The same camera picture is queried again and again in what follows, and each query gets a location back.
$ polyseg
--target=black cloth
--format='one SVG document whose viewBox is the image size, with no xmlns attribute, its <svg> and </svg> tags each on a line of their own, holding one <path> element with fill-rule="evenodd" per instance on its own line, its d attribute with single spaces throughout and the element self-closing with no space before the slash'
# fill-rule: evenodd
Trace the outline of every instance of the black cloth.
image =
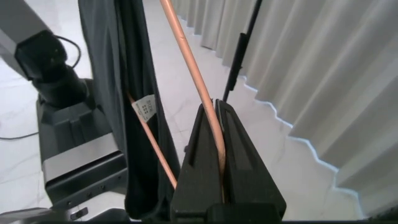
<svg viewBox="0 0 398 224">
<path fill-rule="evenodd" d="M 131 218 L 168 220 L 174 190 L 125 94 L 129 91 L 135 100 L 155 95 L 157 113 L 148 125 L 178 177 L 180 165 L 156 84 L 142 1 L 79 0 L 78 5 L 95 98 L 127 160 L 125 209 Z"/>
</svg>

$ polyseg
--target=tile floor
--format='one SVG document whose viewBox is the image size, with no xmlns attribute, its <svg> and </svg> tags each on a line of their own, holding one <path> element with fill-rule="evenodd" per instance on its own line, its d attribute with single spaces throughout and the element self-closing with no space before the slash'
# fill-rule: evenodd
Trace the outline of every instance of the tile floor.
<svg viewBox="0 0 398 224">
<path fill-rule="evenodd" d="M 57 35 L 80 45 L 83 56 L 76 67 L 80 77 L 91 77 L 87 50 L 81 34 L 76 0 L 27 0 Z M 190 78 L 158 0 L 144 0 L 157 81 L 167 121 L 180 160 L 187 144 L 200 99 Z M 211 97 L 221 98 L 229 68 L 211 50 L 200 47 L 182 22 Z M 65 44 L 68 63 L 76 50 Z M 13 137 L 37 131 L 36 91 L 27 81 L 0 62 L 0 136 Z M 233 105 L 246 131 L 287 202 L 285 220 L 355 220 L 362 218 L 356 197 L 333 187 L 334 172 L 316 162 L 303 142 L 287 138 L 290 127 L 275 118 L 269 105 L 254 101 L 254 92 L 239 78 L 228 103 Z M 106 205 L 111 199 L 103 197 Z M 32 207 L 49 207 L 40 170 L 37 136 L 0 141 L 0 213 Z"/>
</svg>

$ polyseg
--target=curtain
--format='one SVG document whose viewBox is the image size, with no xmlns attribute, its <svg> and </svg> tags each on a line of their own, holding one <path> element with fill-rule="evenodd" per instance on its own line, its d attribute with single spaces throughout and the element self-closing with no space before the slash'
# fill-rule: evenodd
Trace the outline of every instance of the curtain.
<svg viewBox="0 0 398 224">
<path fill-rule="evenodd" d="M 173 0 L 227 66 L 254 3 Z M 398 1 L 263 0 L 240 75 L 367 215 L 398 205 Z"/>
</svg>

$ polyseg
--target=care label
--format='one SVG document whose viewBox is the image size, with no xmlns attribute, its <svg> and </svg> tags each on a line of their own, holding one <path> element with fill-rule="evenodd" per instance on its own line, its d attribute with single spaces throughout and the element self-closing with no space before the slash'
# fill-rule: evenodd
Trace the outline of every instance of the care label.
<svg viewBox="0 0 398 224">
<path fill-rule="evenodd" d="M 156 114 L 155 95 L 148 95 L 137 100 L 132 104 L 132 108 L 145 122 L 148 122 Z"/>
</svg>

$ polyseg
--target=copper rod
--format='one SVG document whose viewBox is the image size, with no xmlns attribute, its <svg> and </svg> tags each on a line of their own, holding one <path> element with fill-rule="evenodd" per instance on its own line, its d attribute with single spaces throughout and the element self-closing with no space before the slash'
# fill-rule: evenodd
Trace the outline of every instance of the copper rod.
<svg viewBox="0 0 398 224">
<path fill-rule="evenodd" d="M 131 97 L 130 93 L 127 93 L 127 96 L 129 97 L 131 104 L 135 103 L 135 101 Z M 148 136 L 150 143 L 152 144 L 152 147 L 155 150 L 157 157 L 159 158 L 160 164 L 162 164 L 162 167 L 163 167 L 164 171 L 166 172 L 167 177 L 169 178 L 170 182 L 173 185 L 173 188 L 175 189 L 177 186 L 177 180 L 175 179 L 174 174 L 173 174 L 172 170 L 170 169 L 169 164 L 167 163 L 165 157 L 163 156 L 163 153 L 160 150 L 159 145 L 157 144 L 156 139 L 155 139 L 154 135 L 152 134 L 152 131 L 148 127 L 148 124 L 141 118 L 141 115 L 139 115 L 137 112 L 136 112 L 136 114 L 139 119 L 139 122 L 141 123 L 142 127 L 144 128 L 145 133 Z"/>
<path fill-rule="evenodd" d="M 185 59 L 185 63 L 187 63 L 188 69 L 191 73 L 193 82 L 195 83 L 195 86 L 198 90 L 203 107 L 205 108 L 205 112 L 210 123 L 211 132 L 213 133 L 213 137 L 217 146 L 220 174 L 221 178 L 223 178 L 225 169 L 225 145 L 223 133 L 221 132 L 221 127 L 216 116 L 216 111 L 213 107 L 213 102 L 211 101 L 209 92 L 207 91 L 205 82 L 203 81 L 203 78 L 200 74 L 198 65 L 195 61 L 195 58 L 193 57 L 191 48 L 189 47 L 187 39 L 185 38 L 185 34 L 182 30 L 180 22 L 178 21 L 178 17 L 175 14 L 171 1 L 160 0 L 160 3 L 162 4 L 170 27 L 173 30 L 175 40 L 180 47 L 181 53 Z"/>
</svg>

